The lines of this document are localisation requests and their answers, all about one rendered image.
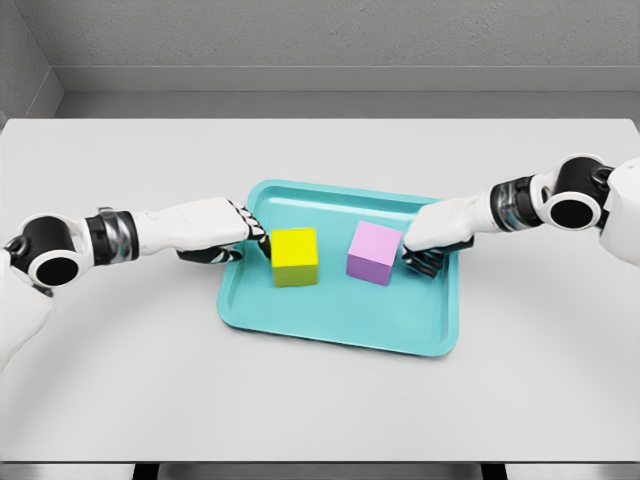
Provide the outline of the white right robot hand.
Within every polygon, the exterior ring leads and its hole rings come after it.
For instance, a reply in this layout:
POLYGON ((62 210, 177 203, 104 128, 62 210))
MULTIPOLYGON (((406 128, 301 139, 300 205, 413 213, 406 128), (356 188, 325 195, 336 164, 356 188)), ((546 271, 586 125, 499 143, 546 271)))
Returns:
POLYGON ((435 278, 448 254, 474 245, 470 208, 468 199, 423 206, 403 237, 401 259, 411 269, 435 278))

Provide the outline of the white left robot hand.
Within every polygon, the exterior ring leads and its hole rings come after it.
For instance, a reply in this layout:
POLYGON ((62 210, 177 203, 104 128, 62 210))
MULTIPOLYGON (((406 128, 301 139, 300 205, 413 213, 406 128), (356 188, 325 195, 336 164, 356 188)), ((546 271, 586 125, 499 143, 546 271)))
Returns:
POLYGON ((181 236, 175 248, 181 260, 202 264, 239 261, 243 254, 235 246, 254 241, 271 259, 266 229, 244 205, 223 197, 199 200, 177 207, 181 236))

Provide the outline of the pink cube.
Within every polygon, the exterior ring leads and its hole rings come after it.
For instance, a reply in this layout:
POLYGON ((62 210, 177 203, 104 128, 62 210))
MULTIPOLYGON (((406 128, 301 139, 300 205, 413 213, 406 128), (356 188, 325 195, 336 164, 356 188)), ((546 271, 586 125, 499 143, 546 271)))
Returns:
POLYGON ((360 220, 347 253, 346 274, 387 286, 401 238, 400 230, 360 220))

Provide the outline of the yellow cube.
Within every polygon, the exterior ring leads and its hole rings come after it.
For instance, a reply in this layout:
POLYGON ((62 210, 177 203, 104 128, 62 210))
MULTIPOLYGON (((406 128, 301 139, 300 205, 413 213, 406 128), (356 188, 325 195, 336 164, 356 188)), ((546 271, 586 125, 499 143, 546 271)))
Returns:
POLYGON ((319 256, 314 228, 273 230, 270 239, 276 287, 310 286, 318 282, 319 256))

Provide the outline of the teal tray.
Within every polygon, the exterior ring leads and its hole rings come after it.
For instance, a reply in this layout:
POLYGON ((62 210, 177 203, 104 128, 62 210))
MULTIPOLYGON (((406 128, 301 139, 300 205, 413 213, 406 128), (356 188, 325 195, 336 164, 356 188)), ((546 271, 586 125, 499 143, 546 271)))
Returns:
POLYGON ((247 207, 269 230, 312 227, 317 233, 319 280, 313 286, 277 288, 271 267, 253 242, 228 264, 216 307, 229 326, 439 357, 459 335, 458 258, 451 254, 436 278, 396 260, 386 286, 347 275, 347 251, 364 220, 404 231, 430 198, 369 190, 266 180, 247 207))

